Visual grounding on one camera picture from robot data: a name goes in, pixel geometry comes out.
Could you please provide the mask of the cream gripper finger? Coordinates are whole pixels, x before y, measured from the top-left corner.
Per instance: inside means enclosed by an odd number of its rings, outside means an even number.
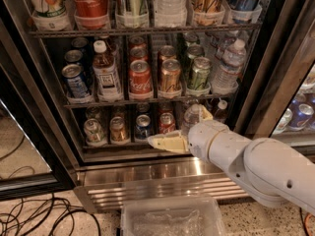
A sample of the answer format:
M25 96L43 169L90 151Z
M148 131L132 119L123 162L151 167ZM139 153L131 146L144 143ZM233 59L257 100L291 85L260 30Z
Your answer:
M189 151L187 137L180 130L149 136L148 143L153 148L175 153L186 153Z
M200 104L199 110L200 110L200 120L201 121L207 121L207 120L213 119L212 113L209 112L208 109L204 105Z

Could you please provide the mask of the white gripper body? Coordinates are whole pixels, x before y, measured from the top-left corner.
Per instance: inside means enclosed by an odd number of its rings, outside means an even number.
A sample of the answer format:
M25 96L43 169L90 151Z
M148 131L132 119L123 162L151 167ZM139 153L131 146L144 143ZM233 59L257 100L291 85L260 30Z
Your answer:
M207 120L193 126L188 133L189 150L192 155L205 162L223 164L227 149L221 135L226 135L229 128L218 121Z

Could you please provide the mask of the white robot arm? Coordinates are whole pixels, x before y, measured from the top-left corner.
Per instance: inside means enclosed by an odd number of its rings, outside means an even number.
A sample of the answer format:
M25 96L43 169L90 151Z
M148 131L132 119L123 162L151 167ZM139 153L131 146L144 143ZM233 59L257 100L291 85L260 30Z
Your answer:
M315 163L278 140L247 139L214 120L205 107L197 109L199 122L187 132L150 136L148 143L215 165L265 207L291 202L315 214Z

